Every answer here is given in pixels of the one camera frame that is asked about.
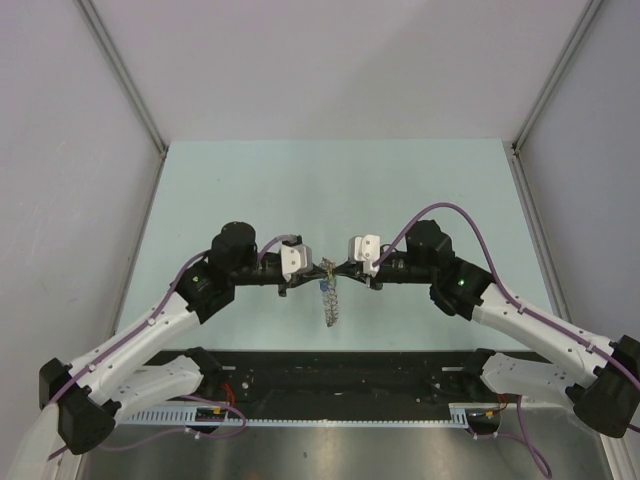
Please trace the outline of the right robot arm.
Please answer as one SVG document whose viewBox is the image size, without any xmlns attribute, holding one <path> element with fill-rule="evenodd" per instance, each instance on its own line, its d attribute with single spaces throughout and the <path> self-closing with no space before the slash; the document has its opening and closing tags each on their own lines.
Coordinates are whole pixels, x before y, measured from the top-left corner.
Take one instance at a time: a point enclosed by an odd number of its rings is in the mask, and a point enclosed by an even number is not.
<svg viewBox="0 0 640 480">
<path fill-rule="evenodd" d="M 476 350 L 461 376 L 469 399 L 484 401 L 494 392 L 524 396 L 565 408 L 608 437 L 631 430 L 639 407 L 638 340 L 612 340 L 531 306 L 496 274 L 458 257 L 433 220 L 417 222 L 403 238 L 403 251 L 382 250 L 375 235 L 352 238 L 349 258 L 336 275 L 374 290 L 388 283 L 426 284 L 446 315 L 494 329 L 541 357 L 527 361 Z"/>
</svg>

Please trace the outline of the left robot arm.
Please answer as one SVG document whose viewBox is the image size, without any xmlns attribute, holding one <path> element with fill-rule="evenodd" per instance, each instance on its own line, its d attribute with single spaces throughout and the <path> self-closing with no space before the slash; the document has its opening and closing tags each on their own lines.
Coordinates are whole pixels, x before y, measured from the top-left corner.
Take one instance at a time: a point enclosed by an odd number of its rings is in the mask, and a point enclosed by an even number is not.
<svg viewBox="0 0 640 480">
<path fill-rule="evenodd" d="M 325 276 L 298 235 L 275 238 L 278 252 L 259 249 L 254 228 L 231 222 L 208 250 L 191 257 L 164 296 L 121 333 L 69 363 L 53 358 L 39 370 L 39 404 L 58 409 L 56 434 L 74 454 L 89 452 L 115 429 L 125 408 L 116 392 L 172 340 L 199 327 L 235 299 L 239 286 L 275 285 L 284 295 Z"/>
</svg>

